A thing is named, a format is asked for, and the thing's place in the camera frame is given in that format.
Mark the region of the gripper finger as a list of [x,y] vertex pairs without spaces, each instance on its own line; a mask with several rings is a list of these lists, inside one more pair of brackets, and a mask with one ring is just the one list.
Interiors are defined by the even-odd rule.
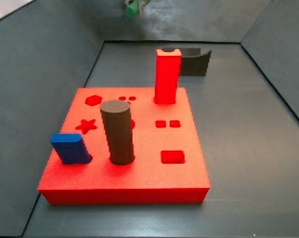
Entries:
[[139,0],[139,15],[143,16],[145,12],[145,7],[149,4],[151,0]]

